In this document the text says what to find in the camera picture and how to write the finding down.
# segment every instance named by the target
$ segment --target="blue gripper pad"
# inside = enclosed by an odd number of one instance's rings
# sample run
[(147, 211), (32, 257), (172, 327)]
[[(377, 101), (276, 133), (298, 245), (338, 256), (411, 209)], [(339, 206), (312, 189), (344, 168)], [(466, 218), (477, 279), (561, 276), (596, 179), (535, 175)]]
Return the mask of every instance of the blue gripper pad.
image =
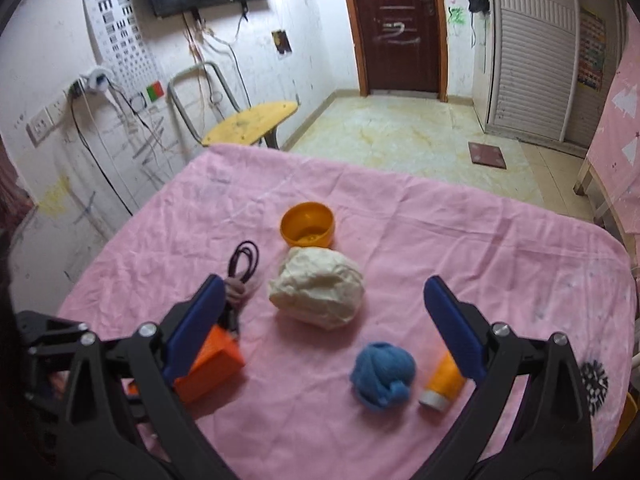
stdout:
[(219, 276), (209, 278), (190, 303), (187, 314), (165, 345), (166, 363), (162, 376), (167, 384), (173, 384), (191, 370), (207, 335), (225, 308), (225, 282)]
[(460, 312), (456, 298), (435, 277), (424, 284), (424, 306), (460, 373), (479, 384), (486, 376), (482, 343)]

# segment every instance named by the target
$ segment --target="eye chart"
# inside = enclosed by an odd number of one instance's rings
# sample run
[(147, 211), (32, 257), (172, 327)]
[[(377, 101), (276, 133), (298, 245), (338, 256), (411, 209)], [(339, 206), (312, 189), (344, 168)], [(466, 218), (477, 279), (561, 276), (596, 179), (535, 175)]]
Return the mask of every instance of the eye chart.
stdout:
[(134, 110), (164, 95), (162, 74), (146, 46), (131, 0), (84, 0), (102, 63), (113, 72)]

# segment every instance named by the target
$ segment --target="white bottle cap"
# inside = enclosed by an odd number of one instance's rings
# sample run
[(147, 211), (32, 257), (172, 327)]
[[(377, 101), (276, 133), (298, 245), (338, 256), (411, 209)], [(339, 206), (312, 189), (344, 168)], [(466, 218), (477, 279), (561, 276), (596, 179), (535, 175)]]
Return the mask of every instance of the white bottle cap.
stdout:
[(441, 413), (446, 412), (451, 405), (451, 401), (447, 399), (447, 397), (441, 396), (440, 394), (437, 394), (436, 392), (431, 390), (424, 390), (418, 402), (420, 402), (420, 404), (423, 406), (433, 408), (434, 410), (438, 410)]

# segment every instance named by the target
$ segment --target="orange box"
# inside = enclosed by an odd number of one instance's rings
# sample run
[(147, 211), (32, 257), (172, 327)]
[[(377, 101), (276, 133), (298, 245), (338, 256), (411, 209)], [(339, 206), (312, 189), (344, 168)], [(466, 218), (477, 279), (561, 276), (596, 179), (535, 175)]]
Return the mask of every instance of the orange box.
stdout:
[[(244, 367), (244, 359), (238, 343), (228, 332), (214, 326), (204, 341), (196, 360), (191, 365), (189, 375), (176, 379), (174, 389), (180, 400), (189, 404), (209, 393)], [(134, 383), (129, 385), (129, 393), (138, 392)]]

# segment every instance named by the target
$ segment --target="yellow chair seat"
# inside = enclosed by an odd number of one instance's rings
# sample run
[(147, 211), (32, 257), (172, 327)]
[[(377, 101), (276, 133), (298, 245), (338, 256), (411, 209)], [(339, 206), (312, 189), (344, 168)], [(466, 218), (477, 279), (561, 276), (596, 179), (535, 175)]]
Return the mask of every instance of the yellow chair seat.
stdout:
[(278, 101), (244, 110), (218, 124), (202, 140), (203, 146), (217, 142), (250, 145), (282, 124), (298, 110), (298, 103)]

